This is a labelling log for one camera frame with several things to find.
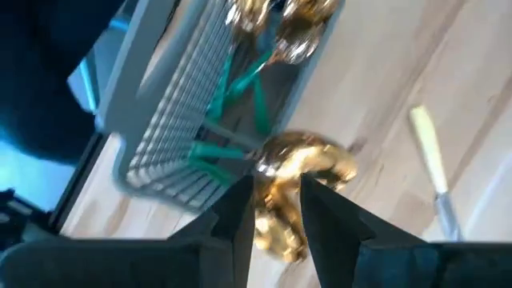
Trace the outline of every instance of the spoon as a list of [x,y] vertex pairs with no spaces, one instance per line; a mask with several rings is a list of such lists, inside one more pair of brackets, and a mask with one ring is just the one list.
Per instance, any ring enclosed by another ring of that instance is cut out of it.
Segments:
[[284,20],[295,17],[312,23],[327,20],[338,8],[340,0],[287,0],[282,12]]
[[325,26],[319,23],[312,26],[303,19],[291,19],[282,22],[275,39],[275,48],[267,52],[252,64],[247,72],[233,81],[227,92],[230,100],[239,97],[249,84],[257,77],[258,72],[276,62],[299,64],[306,60],[318,47]]
[[256,161],[254,243],[285,262],[307,255],[307,238],[297,201],[300,177],[311,174],[337,192],[357,173],[354,156],[311,132],[287,131],[269,138],[249,158]]
[[247,37],[256,38],[265,28],[271,5],[270,0],[235,0],[232,1],[226,17],[226,25],[231,26],[233,38],[228,49],[228,55],[218,80],[213,100],[208,107],[208,118],[219,120],[226,96],[227,80],[230,76],[234,52],[238,44]]

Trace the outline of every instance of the blue surface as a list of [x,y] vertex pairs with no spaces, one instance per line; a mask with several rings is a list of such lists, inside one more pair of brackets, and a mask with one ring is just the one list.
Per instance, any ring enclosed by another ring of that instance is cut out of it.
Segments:
[[14,188],[17,196],[42,210],[55,208],[73,171],[71,166],[32,158],[0,142],[0,190]]
[[124,21],[121,19],[112,19],[110,21],[110,28],[120,29],[123,32],[127,32],[129,26],[130,23],[128,21]]

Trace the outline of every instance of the black object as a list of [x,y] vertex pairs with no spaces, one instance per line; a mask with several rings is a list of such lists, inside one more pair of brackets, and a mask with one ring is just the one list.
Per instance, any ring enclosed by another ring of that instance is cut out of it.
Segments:
[[286,0],[272,0],[270,4],[272,5],[272,10],[281,12],[285,8]]
[[124,0],[10,0],[0,7],[0,132],[38,158],[76,164],[94,116],[66,81]]
[[0,253],[44,234],[56,234],[48,226],[50,216],[51,212],[17,198],[14,190],[0,191]]
[[244,287],[254,209],[250,176],[167,241],[21,244],[0,262],[3,287]]
[[[22,244],[4,287],[245,287],[254,236],[251,176],[168,241]],[[302,217],[322,287],[489,287],[512,281],[512,246],[429,244],[303,177]]]
[[302,218],[322,287],[496,287],[512,283],[512,245],[429,244],[312,178]]

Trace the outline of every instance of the gray wire basket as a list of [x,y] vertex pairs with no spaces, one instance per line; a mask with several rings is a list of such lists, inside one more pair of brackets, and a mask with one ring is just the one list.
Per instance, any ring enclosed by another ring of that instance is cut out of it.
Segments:
[[[158,23],[158,29],[155,29],[156,20],[151,20],[151,16],[156,17],[155,13],[164,15],[162,5],[167,5],[167,13],[172,9],[171,4],[161,4],[159,0],[141,0],[134,14],[138,20],[132,19],[135,27],[131,24],[126,36],[127,52],[116,60],[121,72],[110,80],[110,90],[109,87],[106,90],[109,97],[100,103],[97,120],[102,129],[119,134],[123,139],[114,166],[114,177],[122,191],[199,212],[222,196],[234,180],[228,174],[211,169],[215,163],[197,163],[189,159],[193,142],[207,123],[206,110],[221,77],[231,36],[230,28],[225,24],[227,1],[186,2],[183,20],[174,36],[150,76],[137,89],[145,69],[132,71],[130,65],[133,62],[147,65],[151,54],[151,49],[137,45],[140,41],[146,41],[147,46],[156,43],[158,32],[162,32],[165,23]],[[152,31],[144,34],[150,27],[153,27]],[[139,49],[137,58],[130,60],[128,56],[135,54],[136,49]],[[315,58],[301,68],[298,78],[295,73],[289,81],[290,88],[284,92],[286,101],[276,115],[275,130],[280,130],[291,115],[298,98],[295,95],[302,92]],[[242,146],[258,144],[220,126],[206,126],[231,142],[245,143]]]

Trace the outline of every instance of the wood grain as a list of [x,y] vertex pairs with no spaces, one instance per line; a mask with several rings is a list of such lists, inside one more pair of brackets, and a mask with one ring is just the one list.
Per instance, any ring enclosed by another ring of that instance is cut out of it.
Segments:
[[[512,2],[348,0],[334,25],[288,127],[346,146],[362,139],[360,173],[346,196],[411,233],[442,239],[434,192],[407,120],[409,108],[424,103],[464,231],[470,238],[493,234],[475,223],[489,224],[505,210],[492,217],[475,210],[482,209],[490,184],[503,182],[509,171]],[[63,234],[164,238],[193,218],[118,192],[111,171],[119,145],[111,136]],[[507,232],[500,231],[494,235]],[[254,250],[249,287],[272,286],[319,286],[312,261],[286,266]]]

